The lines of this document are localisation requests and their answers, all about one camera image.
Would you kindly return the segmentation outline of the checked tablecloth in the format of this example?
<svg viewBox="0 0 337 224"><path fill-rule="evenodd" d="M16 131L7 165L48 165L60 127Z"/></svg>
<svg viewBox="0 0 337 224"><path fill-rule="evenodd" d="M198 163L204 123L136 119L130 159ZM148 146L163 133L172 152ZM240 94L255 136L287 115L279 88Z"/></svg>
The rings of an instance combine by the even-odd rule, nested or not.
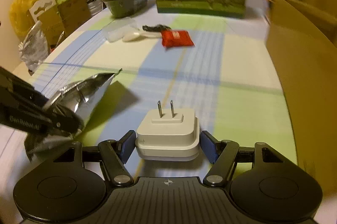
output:
<svg viewBox="0 0 337 224"><path fill-rule="evenodd" d="M96 73L117 72L79 141L86 146L119 139L138 128L149 110L192 108L203 130L242 146L266 142L296 162L294 137L281 83L265 46L269 25L259 9L243 19L163 14L152 7L138 26L164 24L188 31L193 46L165 49L160 40L108 42L101 11L29 75L14 74L45 96Z"/></svg>

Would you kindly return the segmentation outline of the white crumpled plastic bag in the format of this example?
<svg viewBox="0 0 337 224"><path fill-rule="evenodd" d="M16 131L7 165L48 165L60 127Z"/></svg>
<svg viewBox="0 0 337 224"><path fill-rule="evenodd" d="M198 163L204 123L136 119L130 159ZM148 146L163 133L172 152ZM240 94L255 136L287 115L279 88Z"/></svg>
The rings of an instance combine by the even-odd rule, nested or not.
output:
<svg viewBox="0 0 337 224"><path fill-rule="evenodd" d="M41 21L38 20L29 30L25 39L19 44L18 50L20 60L25 63L29 71L34 73L50 52Z"/></svg>

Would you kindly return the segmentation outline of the white plastic spoon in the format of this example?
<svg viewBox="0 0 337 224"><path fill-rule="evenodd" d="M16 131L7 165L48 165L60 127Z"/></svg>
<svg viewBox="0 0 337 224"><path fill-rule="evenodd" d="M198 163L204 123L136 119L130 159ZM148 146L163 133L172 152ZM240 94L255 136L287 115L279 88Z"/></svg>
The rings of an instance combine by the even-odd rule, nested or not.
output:
<svg viewBox="0 0 337 224"><path fill-rule="evenodd" d="M159 39L162 37L160 32L131 32L122 37L123 42L132 42L139 39Z"/></svg>

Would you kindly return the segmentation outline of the brown cardboard cartons stack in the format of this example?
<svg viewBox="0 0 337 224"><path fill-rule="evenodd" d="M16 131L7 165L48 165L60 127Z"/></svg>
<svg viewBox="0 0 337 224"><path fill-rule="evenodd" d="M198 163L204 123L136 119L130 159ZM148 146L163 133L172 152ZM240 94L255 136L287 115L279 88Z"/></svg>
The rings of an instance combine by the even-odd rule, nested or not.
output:
<svg viewBox="0 0 337 224"><path fill-rule="evenodd" d="M35 22L42 23L48 45L56 47L91 18L86 0L38 0L29 9Z"/></svg>

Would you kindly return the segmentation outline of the red snack packet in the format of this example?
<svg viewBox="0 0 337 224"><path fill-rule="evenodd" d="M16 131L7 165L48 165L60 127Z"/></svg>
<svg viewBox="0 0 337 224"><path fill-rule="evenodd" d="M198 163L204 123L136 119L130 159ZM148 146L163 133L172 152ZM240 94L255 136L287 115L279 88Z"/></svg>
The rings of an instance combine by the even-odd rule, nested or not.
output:
<svg viewBox="0 0 337 224"><path fill-rule="evenodd" d="M161 31L162 45L165 48L194 46L188 31Z"/></svg>

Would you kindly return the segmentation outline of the yellow plastic bag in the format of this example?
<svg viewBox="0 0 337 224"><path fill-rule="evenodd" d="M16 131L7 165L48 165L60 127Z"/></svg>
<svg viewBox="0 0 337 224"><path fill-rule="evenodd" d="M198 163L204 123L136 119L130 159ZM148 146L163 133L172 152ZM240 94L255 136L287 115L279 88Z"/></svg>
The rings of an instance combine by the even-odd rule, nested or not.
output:
<svg viewBox="0 0 337 224"><path fill-rule="evenodd" d="M9 19L11 26L19 38L23 41L29 30L34 26L35 22L29 9L38 0L14 0L9 10Z"/></svg>

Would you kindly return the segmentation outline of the white power adapter plug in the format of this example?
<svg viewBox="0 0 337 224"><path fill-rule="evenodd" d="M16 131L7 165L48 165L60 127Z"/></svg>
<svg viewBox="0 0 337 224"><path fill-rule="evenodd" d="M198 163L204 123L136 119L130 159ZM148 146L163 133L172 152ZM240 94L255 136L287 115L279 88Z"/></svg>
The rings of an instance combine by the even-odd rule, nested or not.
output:
<svg viewBox="0 0 337 224"><path fill-rule="evenodd" d="M199 155L200 125L192 108L150 110L136 130L136 149L144 160L187 162Z"/></svg>

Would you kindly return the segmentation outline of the silver foil bag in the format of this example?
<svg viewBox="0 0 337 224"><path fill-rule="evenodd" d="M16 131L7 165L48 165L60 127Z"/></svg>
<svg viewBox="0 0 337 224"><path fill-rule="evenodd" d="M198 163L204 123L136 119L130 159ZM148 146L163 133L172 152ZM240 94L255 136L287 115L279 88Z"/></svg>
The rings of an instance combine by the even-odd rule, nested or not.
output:
<svg viewBox="0 0 337 224"><path fill-rule="evenodd" d="M95 108L102 100L112 80L122 72L97 73L84 80L72 82L56 91L47 103L43 106L43 111L54 104L60 104L72 110L83 120L84 128L88 124ZM55 127L47 132L38 135L29 133L25 139L25 151L29 161L41 152L51 150L74 140L80 133L72 135L57 130Z"/></svg>

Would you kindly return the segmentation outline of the brown cardboard box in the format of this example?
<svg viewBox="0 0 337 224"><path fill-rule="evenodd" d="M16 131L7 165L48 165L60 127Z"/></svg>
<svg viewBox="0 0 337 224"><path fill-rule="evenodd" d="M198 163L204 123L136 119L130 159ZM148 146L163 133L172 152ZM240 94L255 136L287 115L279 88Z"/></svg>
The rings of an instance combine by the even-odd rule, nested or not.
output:
<svg viewBox="0 0 337 224"><path fill-rule="evenodd" d="M336 17L299 0L274 0L266 42L281 82L298 165L336 192Z"/></svg>

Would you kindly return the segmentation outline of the clear plastic box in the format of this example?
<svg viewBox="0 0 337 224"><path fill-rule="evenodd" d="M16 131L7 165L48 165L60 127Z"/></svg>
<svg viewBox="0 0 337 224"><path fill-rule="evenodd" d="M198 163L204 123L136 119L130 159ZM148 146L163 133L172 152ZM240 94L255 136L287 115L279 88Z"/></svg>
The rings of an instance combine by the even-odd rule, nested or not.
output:
<svg viewBox="0 0 337 224"><path fill-rule="evenodd" d="M110 43L120 40L124 35L137 29L137 23L130 17L115 19L102 28L102 33Z"/></svg>

